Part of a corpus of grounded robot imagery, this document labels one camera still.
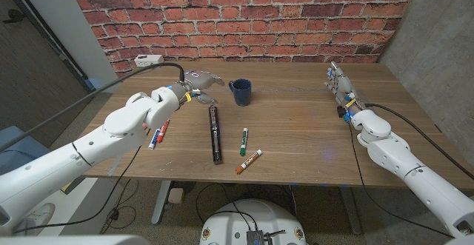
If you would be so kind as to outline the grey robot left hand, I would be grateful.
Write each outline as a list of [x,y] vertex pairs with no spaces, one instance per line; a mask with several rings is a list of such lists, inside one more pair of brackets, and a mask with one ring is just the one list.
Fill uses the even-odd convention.
[[182,85],[191,97],[196,98],[200,104],[217,105],[218,101],[204,92],[213,84],[224,86],[221,77],[207,71],[192,70],[184,74]]

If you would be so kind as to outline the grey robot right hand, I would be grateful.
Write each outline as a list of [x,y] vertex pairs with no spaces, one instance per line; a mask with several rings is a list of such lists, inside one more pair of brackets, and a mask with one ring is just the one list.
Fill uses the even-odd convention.
[[344,109],[349,117],[366,109],[349,77],[334,61],[330,63],[330,67],[327,69],[327,77],[329,81],[325,82],[324,85],[335,96],[341,110]]

